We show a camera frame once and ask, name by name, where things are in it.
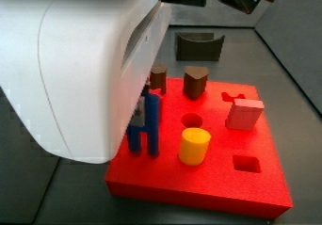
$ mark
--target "gray table surface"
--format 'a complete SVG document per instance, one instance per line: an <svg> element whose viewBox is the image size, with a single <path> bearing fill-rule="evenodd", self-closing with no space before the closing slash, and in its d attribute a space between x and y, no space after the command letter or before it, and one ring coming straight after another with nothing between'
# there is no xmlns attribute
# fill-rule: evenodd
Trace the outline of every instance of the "gray table surface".
<svg viewBox="0 0 322 225"><path fill-rule="evenodd" d="M178 62L176 32L226 35L219 62ZM183 77L184 65L207 66L210 80L250 84L266 103L270 131L294 202L274 224L322 224L322 120L253 29L170 27L156 62L168 76ZM35 224L270 224L273 221L114 198L103 176L108 164L60 159Z"/></svg>

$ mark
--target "brown block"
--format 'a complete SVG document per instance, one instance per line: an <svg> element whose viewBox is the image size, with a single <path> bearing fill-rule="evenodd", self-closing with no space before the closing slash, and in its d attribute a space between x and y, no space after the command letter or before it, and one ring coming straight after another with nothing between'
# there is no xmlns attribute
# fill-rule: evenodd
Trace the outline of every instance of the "brown block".
<svg viewBox="0 0 322 225"><path fill-rule="evenodd" d="M214 39L214 33L176 33L176 60L219 61L225 39Z"/></svg>
<svg viewBox="0 0 322 225"><path fill-rule="evenodd" d="M160 88L160 94L166 93L166 67L162 64L152 66L150 74L150 88Z"/></svg>
<svg viewBox="0 0 322 225"><path fill-rule="evenodd" d="M184 67L183 93L187 95L190 100L196 100L205 93L207 76L207 67Z"/></svg>
<svg viewBox="0 0 322 225"><path fill-rule="evenodd" d="M262 101L235 99L226 119L226 128L251 131L263 109Z"/></svg>

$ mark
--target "red foam block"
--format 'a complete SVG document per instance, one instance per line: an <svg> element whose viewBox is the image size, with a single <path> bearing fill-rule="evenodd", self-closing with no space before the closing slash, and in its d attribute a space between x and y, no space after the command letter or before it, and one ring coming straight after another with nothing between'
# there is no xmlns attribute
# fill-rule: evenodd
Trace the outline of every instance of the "red foam block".
<svg viewBox="0 0 322 225"><path fill-rule="evenodd" d="M167 79L162 98L160 155L128 152L124 138L106 182L112 195L168 202L255 217L278 218L290 208L290 192L274 149L265 113L253 131L226 128L230 96L259 100L253 86L207 82L196 101L183 95L183 80ZM213 136L205 162L190 167L179 158L182 132L201 125Z"/></svg>

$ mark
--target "wooden block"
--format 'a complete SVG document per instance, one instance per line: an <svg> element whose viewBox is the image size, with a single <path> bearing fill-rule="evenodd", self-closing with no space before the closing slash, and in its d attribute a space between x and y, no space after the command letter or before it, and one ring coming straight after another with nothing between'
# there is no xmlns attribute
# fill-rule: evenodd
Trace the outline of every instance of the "wooden block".
<svg viewBox="0 0 322 225"><path fill-rule="evenodd" d="M229 129L251 131L265 109L262 101L234 99L226 119Z"/></svg>
<svg viewBox="0 0 322 225"><path fill-rule="evenodd" d="M166 70L163 65L154 65L150 74L150 88L160 88L160 95L166 94Z"/></svg>
<svg viewBox="0 0 322 225"><path fill-rule="evenodd" d="M205 93L207 76L207 67L184 67L183 93L191 100L196 100Z"/></svg>

